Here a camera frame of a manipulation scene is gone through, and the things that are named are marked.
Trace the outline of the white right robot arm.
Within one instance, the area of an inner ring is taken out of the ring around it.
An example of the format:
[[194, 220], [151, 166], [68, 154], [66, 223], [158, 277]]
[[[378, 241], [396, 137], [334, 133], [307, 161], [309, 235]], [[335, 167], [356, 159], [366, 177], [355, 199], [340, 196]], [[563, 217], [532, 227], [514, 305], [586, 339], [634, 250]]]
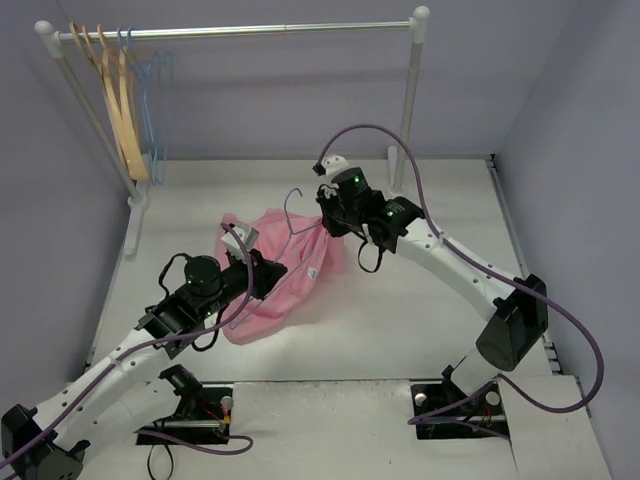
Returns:
[[316, 201], [331, 236], [353, 233], [380, 253], [414, 262], [458, 293], [485, 321], [474, 347], [443, 373], [445, 405], [455, 412], [468, 410], [478, 400], [478, 389], [497, 374], [513, 371], [546, 331], [544, 282], [534, 275], [508, 277], [468, 250], [456, 255], [445, 244], [447, 236], [433, 232], [418, 205], [372, 189], [359, 167], [319, 172]]

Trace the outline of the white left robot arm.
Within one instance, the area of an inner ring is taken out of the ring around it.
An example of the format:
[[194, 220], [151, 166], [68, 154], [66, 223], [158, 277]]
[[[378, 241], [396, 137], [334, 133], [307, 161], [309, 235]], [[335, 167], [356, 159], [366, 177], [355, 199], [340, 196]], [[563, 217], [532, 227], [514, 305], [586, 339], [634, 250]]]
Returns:
[[257, 250], [227, 267], [187, 257], [184, 284], [148, 307], [111, 353], [54, 397], [2, 416], [1, 466], [19, 479], [76, 479], [111, 444], [154, 420], [191, 418], [202, 385], [176, 357], [209, 317], [237, 298], [264, 299], [286, 272]]

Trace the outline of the white metal clothes rack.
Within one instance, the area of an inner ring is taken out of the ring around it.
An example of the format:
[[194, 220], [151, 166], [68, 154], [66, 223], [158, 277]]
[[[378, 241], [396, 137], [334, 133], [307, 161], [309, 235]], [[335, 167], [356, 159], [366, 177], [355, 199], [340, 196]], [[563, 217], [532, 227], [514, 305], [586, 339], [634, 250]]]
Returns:
[[123, 253], [133, 257], [159, 190], [135, 73], [144, 55], [174, 64], [161, 74], [168, 175], [180, 161], [303, 160], [339, 120], [401, 126], [405, 69], [429, 16], [419, 6], [399, 21], [154, 30], [39, 20], [34, 30], [124, 184]]

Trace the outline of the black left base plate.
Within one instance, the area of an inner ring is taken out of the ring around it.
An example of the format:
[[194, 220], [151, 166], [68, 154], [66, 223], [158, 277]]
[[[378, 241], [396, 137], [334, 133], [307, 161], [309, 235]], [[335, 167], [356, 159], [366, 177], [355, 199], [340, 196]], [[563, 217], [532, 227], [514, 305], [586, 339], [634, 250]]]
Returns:
[[233, 387], [206, 384], [204, 400], [189, 414], [178, 412], [154, 420], [144, 429], [160, 432], [194, 445], [226, 445], [230, 433]]

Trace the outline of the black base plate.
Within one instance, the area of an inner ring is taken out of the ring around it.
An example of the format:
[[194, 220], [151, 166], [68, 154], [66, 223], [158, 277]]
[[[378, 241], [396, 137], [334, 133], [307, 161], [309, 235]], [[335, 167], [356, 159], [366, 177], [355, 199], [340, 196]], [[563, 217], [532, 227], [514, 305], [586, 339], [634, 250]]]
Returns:
[[[453, 387], [439, 382], [413, 383], [410, 393], [413, 417], [448, 407], [465, 397]], [[506, 414], [496, 384], [464, 404], [420, 420], [414, 425], [414, 429], [416, 438], [420, 441], [510, 439]]]
[[194, 445], [226, 445], [230, 433], [233, 387], [206, 384], [204, 400], [189, 414], [178, 412], [154, 420], [144, 429], [160, 432]]

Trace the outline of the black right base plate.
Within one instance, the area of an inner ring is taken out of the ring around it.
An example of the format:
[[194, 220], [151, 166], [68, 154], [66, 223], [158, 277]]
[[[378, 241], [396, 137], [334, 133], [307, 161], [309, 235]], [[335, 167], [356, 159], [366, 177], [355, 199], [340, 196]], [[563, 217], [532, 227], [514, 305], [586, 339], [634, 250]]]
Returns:
[[[410, 393], [413, 417], [448, 407], [465, 397], [453, 387], [439, 382], [413, 383]], [[496, 384], [464, 404], [420, 420], [414, 425], [414, 429], [416, 438], [420, 441], [510, 439], [506, 414]]]

